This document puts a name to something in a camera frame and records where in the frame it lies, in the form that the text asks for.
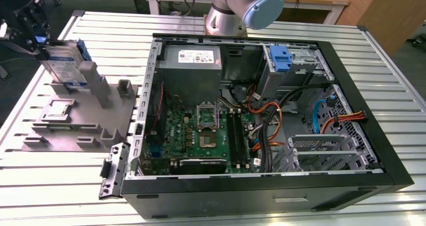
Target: floor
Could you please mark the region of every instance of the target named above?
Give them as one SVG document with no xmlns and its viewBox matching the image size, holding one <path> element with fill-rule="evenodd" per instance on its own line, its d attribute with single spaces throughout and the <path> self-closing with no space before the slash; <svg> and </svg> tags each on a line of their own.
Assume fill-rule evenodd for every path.
<svg viewBox="0 0 426 226">
<path fill-rule="evenodd" d="M 121 12 L 121 13 L 149 13 L 147 3 L 145 1 L 131 0 L 65 0 L 59 6 L 53 5 L 51 0 L 45 0 L 47 7 L 50 28 L 50 37 L 57 38 L 62 27 L 65 26 L 70 14 L 74 10 Z M 162 2 L 162 13 L 178 10 L 184 12 L 187 7 L 184 3 L 167 5 Z M 208 5 L 196 3 L 190 15 L 202 16 L 208 11 Z M 426 98 L 426 51 L 415 49 L 405 42 L 396 54 L 392 56 L 395 64 L 413 85 L 415 89 Z M 0 79 L 0 125 L 6 119 L 9 112 L 18 100 L 31 76 L 39 66 L 33 57 L 23 53 L 15 53 L 0 45 L 0 66 L 7 72 L 5 79 Z"/>
</svg>

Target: open computer tower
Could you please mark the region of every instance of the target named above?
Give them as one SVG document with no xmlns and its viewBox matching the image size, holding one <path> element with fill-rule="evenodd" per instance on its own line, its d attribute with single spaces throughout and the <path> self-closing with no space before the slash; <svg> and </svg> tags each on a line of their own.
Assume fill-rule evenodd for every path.
<svg viewBox="0 0 426 226">
<path fill-rule="evenodd" d="M 268 214 L 339 210 L 412 184 L 328 42 L 151 42 L 99 199 L 123 197 L 147 218 Z"/>
</svg>

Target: blue drive latch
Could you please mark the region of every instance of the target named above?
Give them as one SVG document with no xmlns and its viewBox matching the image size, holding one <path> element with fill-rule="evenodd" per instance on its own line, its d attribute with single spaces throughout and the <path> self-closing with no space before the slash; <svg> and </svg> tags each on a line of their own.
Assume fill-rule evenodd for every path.
<svg viewBox="0 0 426 226">
<path fill-rule="evenodd" d="M 290 69 L 292 59 L 287 48 L 280 45 L 271 45 L 268 47 L 270 58 L 276 72 L 286 72 Z"/>
</svg>

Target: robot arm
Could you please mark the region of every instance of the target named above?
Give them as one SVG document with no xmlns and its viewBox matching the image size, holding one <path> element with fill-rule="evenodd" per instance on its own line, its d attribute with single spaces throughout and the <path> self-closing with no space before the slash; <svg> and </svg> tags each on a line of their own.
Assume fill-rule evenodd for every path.
<svg viewBox="0 0 426 226">
<path fill-rule="evenodd" d="M 45 60 L 39 44 L 49 39 L 42 0 L 0 0 L 0 42 Z"/>
<path fill-rule="evenodd" d="M 212 0 L 204 20 L 210 35 L 246 35 L 246 27 L 262 29 L 279 16 L 283 0 Z"/>
</svg>

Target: ram slot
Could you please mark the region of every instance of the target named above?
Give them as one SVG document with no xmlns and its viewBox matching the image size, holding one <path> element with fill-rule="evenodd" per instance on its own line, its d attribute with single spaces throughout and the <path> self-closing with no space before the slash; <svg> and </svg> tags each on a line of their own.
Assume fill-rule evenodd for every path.
<svg viewBox="0 0 426 226">
<path fill-rule="evenodd" d="M 226 127 L 227 127 L 227 145 L 230 153 L 230 164 L 234 166 L 238 164 L 238 153 L 236 153 L 236 139 L 234 129 L 234 114 L 226 113 Z"/>
<path fill-rule="evenodd" d="M 232 117 L 232 128 L 234 128 L 238 163 L 244 165 L 247 163 L 247 151 L 246 151 L 244 136 L 243 136 L 244 132 L 243 132 L 243 127 L 240 122 L 240 114 L 235 114 Z"/>
</svg>

